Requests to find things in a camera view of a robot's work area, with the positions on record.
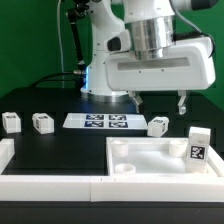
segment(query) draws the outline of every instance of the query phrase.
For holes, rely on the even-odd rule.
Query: white cube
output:
[[[161,137],[168,130],[169,119],[167,117],[155,117],[148,123],[148,136]]]
[[[191,127],[187,149],[186,170],[206,173],[211,130]]]
[[[41,134],[54,132],[54,120],[45,113],[35,113],[32,117],[34,128]]]
[[[21,132],[21,119],[16,113],[3,113],[2,122],[4,129],[8,134]]]
[[[191,127],[189,131],[189,140],[193,144],[207,145],[210,142],[211,129]]]

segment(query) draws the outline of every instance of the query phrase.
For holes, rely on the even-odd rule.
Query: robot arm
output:
[[[93,59],[81,89],[84,97],[114,102],[128,92],[138,107],[138,91],[177,90],[182,108],[187,90],[205,89],[215,81],[209,37],[174,41],[171,0],[75,1],[77,9],[88,6],[92,23]],[[172,1],[176,9],[196,10],[218,0]],[[111,3],[124,4],[124,21],[114,16]]]

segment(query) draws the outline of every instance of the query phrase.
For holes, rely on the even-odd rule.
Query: black cable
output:
[[[172,8],[172,10],[174,11],[175,15],[182,21],[184,22],[185,24],[189,25],[197,34],[199,35],[203,35],[203,36],[206,36],[206,37],[209,37],[211,42],[212,42],[212,52],[209,56],[212,57],[212,55],[215,53],[215,49],[216,49],[216,46],[215,46],[215,40],[213,39],[213,37],[210,35],[210,34],[207,34],[207,33],[204,33],[202,32],[202,30],[196,26],[194,23],[192,23],[190,20],[188,20],[187,18],[185,18],[179,11],[178,9],[175,7],[174,3],[173,3],[173,0],[169,0],[170,2],[170,6]]]
[[[43,78],[40,78],[36,82],[32,83],[29,87],[36,87],[40,82],[43,82],[44,80],[54,78],[54,77],[59,77],[59,76],[65,76],[65,75],[74,75],[74,73],[73,72],[63,72],[63,73],[56,73],[56,74],[47,75]]]
[[[40,81],[38,84],[36,84],[35,87],[37,87],[40,83],[43,83],[43,82],[74,82],[75,79],[65,79],[65,80],[62,80],[62,79],[50,79],[50,80],[42,80]]]

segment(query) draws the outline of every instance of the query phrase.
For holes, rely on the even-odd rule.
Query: green background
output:
[[[65,71],[77,68],[70,25],[65,17],[66,10],[72,6],[72,0],[65,0],[61,6]],[[122,17],[120,6],[114,6],[113,10]],[[0,96],[14,88],[29,86],[46,75],[61,72],[56,12],[57,0],[0,0]],[[216,82],[202,93],[224,109],[224,1],[220,0],[210,10],[185,12],[184,15],[216,41]],[[78,26],[84,58],[90,63],[89,19],[79,21]],[[176,29],[178,32],[188,30],[179,21]]]

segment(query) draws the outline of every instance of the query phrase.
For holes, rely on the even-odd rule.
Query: black table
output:
[[[190,126],[211,128],[211,146],[224,154],[224,112],[204,96],[191,93],[188,112],[180,116],[175,92],[143,93],[147,122],[169,118],[166,137],[187,137]],[[21,88],[0,99],[0,112],[17,112],[22,132],[15,139],[15,156],[3,175],[107,175],[106,137],[146,136],[141,130],[62,128],[67,113],[134,114],[130,102],[99,103],[81,99],[74,89]],[[55,120],[55,133],[40,135],[32,125],[33,113]],[[1,223],[223,223],[224,203],[167,202],[0,202]]]

